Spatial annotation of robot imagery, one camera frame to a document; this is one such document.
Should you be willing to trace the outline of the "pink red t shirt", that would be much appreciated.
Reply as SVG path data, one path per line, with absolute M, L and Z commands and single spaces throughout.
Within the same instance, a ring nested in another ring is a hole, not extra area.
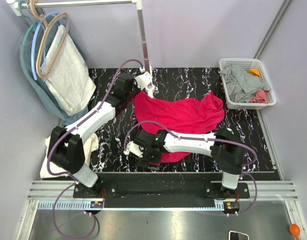
M 134 114 L 141 128 L 150 134 L 157 134 L 163 128 L 183 134 L 205 134 L 216 129 L 225 117 L 223 101 L 213 93 L 202 100 L 187 98 L 178 101 L 166 101 L 139 93 L 133 100 Z

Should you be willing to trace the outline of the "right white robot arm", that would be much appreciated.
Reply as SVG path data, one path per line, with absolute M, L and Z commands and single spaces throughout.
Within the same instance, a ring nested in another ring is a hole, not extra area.
M 222 170 L 221 184 L 235 190 L 243 171 L 246 148 L 234 135 L 225 132 L 188 134 L 159 130 L 156 134 L 138 131 L 126 150 L 139 157 L 143 168 L 156 170 L 163 154 L 193 153 L 211 157 Z

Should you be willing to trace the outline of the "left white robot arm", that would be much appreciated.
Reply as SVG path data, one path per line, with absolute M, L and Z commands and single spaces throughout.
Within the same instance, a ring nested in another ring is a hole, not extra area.
M 121 73 L 113 84 L 113 90 L 99 101 L 85 116 L 67 127 L 55 127 L 50 136 L 47 152 L 47 170 L 50 163 L 62 168 L 76 182 L 88 188 L 94 187 L 98 175 L 85 163 L 84 144 L 99 128 L 124 111 L 132 99 L 152 83 L 149 72 L 133 76 Z

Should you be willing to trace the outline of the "cream folded t shirt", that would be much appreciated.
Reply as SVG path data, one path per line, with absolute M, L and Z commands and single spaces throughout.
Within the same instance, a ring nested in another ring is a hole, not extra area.
M 54 173 L 55 175 L 52 175 L 48 172 L 47 169 L 47 161 L 48 161 L 48 150 L 49 150 L 49 144 L 50 144 L 50 136 L 45 139 L 45 146 L 46 146 L 46 151 L 45 151 L 45 157 L 39 172 L 39 175 L 42 179 L 48 179 L 48 178 L 56 178 L 56 177 L 67 177 L 68 175 L 65 173 L 66 171 L 61 168 L 56 166 L 54 163 L 50 162 L 50 171 Z M 85 161 L 84 163 L 89 167 L 90 162 L 91 162 L 91 153 L 99 149 L 99 139 L 98 136 L 93 133 L 87 141 L 83 145 L 83 150 L 84 150 L 84 156 L 85 156 Z

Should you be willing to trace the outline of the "white towel on hanger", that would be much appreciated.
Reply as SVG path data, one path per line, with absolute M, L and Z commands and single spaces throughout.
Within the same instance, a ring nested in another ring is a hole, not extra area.
M 82 111 L 89 103 L 96 85 L 89 77 L 88 67 L 69 35 L 59 49 L 65 27 L 59 25 L 40 70 L 50 68 L 54 56 L 57 56 L 45 81 L 58 105 L 68 116 Z

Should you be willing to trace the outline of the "teal garment on hanger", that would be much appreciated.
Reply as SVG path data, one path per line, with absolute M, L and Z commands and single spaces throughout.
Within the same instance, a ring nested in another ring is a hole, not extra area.
M 34 31 L 29 34 L 27 37 L 26 43 L 24 45 L 20 45 L 20 64 L 22 71 L 37 93 L 39 99 L 41 100 L 42 104 L 44 105 L 47 112 L 53 116 L 58 117 L 59 119 L 63 120 L 64 125 L 70 125 L 83 117 L 85 114 L 87 114 L 88 107 L 86 106 L 81 110 L 80 112 L 69 116 L 67 113 L 62 110 L 56 101 L 55 97 L 52 95 L 52 93 L 49 91 L 46 83 L 38 77 L 37 80 L 34 80 L 32 70 L 31 70 L 31 50 L 32 50 L 32 42 L 33 42 L 33 34 Z M 42 39 L 43 31 L 39 30 L 36 46 L 35 46 L 35 57 L 38 53 L 38 41 Z

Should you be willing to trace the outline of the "blue plastic hanger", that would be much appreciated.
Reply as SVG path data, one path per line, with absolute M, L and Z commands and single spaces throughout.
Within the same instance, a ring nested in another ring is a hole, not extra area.
M 62 19 L 65 19 L 67 21 L 66 26 L 65 26 L 65 30 L 64 33 L 62 34 L 61 38 L 60 38 L 60 42 L 58 44 L 58 47 L 56 49 L 56 53 L 54 54 L 52 61 L 49 65 L 49 67 L 47 68 L 47 70 L 45 71 L 45 73 L 43 73 L 40 69 L 41 67 L 41 60 L 42 60 L 42 56 L 43 54 L 46 53 L 45 51 L 45 46 L 46 46 L 46 41 L 48 38 L 48 35 L 50 33 L 50 31 L 52 30 L 52 28 L 54 27 L 55 24 L 60 23 L 60 21 Z M 37 56 L 35 58 L 35 51 L 36 51 L 36 42 L 37 42 L 37 38 L 38 38 L 38 33 L 40 31 L 40 29 L 43 29 L 43 35 L 42 35 L 42 39 L 40 42 L 40 46 L 38 49 L 38 53 Z M 57 13 L 57 12 L 50 12 L 47 13 L 45 15 L 39 15 L 38 16 L 38 21 L 37 21 L 37 25 L 36 28 L 34 30 L 34 34 L 33 34 L 33 40 L 32 40 L 32 45 L 31 45 L 31 55 L 30 55 L 30 63 L 31 63 L 31 71 L 32 71 L 32 75 L 33 75 L 33 79 L 36 81 L 38 78 L 41 79 L 46 79 L 53 66 L 54 63 L 56 62 L 56 59 L 60 53 L 60 51 L 63 48 L 65 39 L 68 35 L 70 29 L 70 24 L 69 24 L 69 16 L 67 13 L 63 12 L 63 13 Z

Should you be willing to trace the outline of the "smartphone with white edge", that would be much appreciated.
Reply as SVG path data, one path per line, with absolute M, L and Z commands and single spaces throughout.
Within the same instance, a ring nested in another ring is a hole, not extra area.
M 242 232 L 237 231 L 229 231 L 228 233 L 228 239 L 229 240 L 249 240 L 249 236 Z

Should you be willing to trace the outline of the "salmon pink t shirt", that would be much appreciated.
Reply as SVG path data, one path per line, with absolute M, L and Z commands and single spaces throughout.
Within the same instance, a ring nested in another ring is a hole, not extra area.
M 254 97 L 251 99 L 250 103 L 255 104 L 268 104 L 267 91 L 261 89 L 255 93 Z

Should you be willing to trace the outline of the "white plastic laundry basket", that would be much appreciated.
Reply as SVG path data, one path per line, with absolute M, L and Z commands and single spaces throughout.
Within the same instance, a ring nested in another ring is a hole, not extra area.
M 271 81 L 260 60 L 222 58 L 219 73 L 229 109 L 260 110 L 276 104 Z

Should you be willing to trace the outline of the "orange garment in basket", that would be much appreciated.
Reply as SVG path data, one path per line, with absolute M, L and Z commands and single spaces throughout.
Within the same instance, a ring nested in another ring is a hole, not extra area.
M 261 78 L 261 74 L 260 74 L 260 71 L 258 69 L 255 69 L 255 68 L 251 68 L 249 70 L 249 73 L 253 76 L 256 76 L 256 77 L 259 77 Z

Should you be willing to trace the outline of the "metal clothes rack stand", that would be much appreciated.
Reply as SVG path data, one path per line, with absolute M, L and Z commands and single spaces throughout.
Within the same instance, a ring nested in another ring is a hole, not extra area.
M 135 5 L 137 11 L 144 68 L 147 72 L 152 73 L 146 40 L 143 2 L 141 0 L 66 0 L 41 3 L 38 0 L 7 0 L 6 3 L 11 7 L 16 16 L 20 17 L 22 15 L 22 10 L 28 9 L 31 11 L 32 15 L 40 21 L 45 17 L 43 8 L 133 4 Z

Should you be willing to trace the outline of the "orange ball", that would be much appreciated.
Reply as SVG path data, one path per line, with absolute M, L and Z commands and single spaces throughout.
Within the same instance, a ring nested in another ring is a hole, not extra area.
M 297 224 L 291 224 L 289 231 L 294 236 L 295 240 L 300 240 L 301 229 Z

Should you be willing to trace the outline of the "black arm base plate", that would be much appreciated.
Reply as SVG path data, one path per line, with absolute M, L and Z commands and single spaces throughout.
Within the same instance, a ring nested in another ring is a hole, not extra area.
M 172 209 L 215 207 L 215 200 L 248 200 L 250 191 L 240 182 L 234 193 L 225 196 L 222 173 L 99 173 L 96 185 L 89 189 L 78 184 L 74 198 L 99 199 L 113 209 Z

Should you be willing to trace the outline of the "aluminium frame rail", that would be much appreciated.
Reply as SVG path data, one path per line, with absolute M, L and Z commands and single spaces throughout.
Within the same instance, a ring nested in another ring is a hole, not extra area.
M 39 209 L 71 211 L 167 211 L 220 212 L 223 216 L 245 215 L 257 202 L 282 202 L 292 223 L 307 240 L 307 224 L 291 181 L 253 180 L 241 177 L 229 196 L 220 196 L 221 182 L 198 180 L 105 179 L 100 192 L 69 180 L 35 180 L 30 188 L 17 239 L 27 240 Z

